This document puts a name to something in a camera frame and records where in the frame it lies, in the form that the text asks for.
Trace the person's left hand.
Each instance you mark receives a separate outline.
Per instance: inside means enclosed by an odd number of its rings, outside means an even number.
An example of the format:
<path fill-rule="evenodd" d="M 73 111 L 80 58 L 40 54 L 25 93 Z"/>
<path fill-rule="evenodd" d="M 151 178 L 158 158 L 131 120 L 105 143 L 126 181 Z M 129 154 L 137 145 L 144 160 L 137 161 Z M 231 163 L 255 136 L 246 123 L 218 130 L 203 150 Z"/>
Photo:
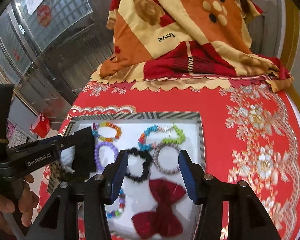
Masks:
<path fill-rule="evenodd" d="M 31 174 L 28 174 L 23 178 L 23 193 L 18 200 L 18 209 L 22 214 L 21 222 L 25 227 L 31 225 L 33 210 L 39 203 L 39 197 L 30 190 L 29 183 L 33 182 L 34 178 Z M 14 211 L 15 205 L 13 202 L 0 194 L 0 230 L 8 235 L 13 235 L 13 231 L 3 217 L 3 213 L 13 213 Z"/>

